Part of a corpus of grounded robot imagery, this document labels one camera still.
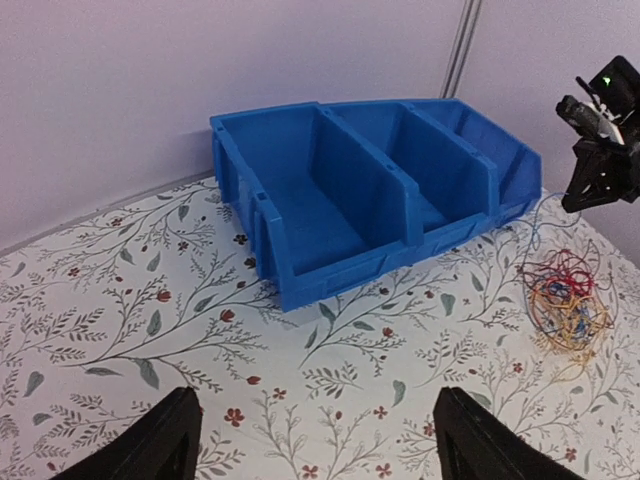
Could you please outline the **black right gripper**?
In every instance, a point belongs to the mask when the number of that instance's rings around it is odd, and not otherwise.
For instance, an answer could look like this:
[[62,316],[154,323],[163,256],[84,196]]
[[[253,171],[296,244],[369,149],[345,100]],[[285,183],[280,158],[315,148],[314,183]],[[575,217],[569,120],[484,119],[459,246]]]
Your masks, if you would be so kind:
[[575,170],[561,201],[565,211],[583,211],[639,197],[639,71],[614,58],[587,82],[614,114],[621,114],[624,145],[580,136]]

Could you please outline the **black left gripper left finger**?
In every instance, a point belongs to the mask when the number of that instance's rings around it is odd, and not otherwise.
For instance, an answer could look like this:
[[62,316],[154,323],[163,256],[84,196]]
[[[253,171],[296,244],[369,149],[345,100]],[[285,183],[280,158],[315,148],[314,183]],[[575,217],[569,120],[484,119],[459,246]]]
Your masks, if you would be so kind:
[[58,480],[193,479],[202,412],[190,387],[178,387],[114,441],[58,474]]

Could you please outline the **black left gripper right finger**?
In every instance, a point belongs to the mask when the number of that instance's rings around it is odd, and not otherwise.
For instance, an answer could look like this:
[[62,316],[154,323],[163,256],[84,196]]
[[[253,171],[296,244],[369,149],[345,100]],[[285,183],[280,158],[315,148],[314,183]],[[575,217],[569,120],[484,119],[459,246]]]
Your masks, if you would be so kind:
[[527,445],[459,387],[440,390],[433,417],[446,480],[581,479]]

